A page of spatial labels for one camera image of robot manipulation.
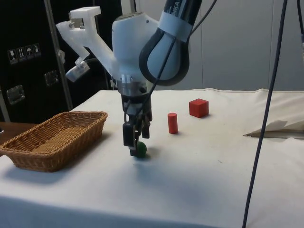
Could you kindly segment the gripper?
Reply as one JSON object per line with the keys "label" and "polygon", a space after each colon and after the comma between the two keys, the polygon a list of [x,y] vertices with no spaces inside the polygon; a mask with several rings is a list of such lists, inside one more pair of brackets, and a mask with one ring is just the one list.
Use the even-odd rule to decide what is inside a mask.
{"label": "gripper", "polygon": [[141,110],[140,123],[142,138],[150,138],[150,125],[152,121],[152,103],[148,93],[137,96],[121,95],[123,112],[129,120],[123,123],[123,145],[128,147],[131,156],[138,156],[138,134],[136,133],[136,121],[134,115]]}

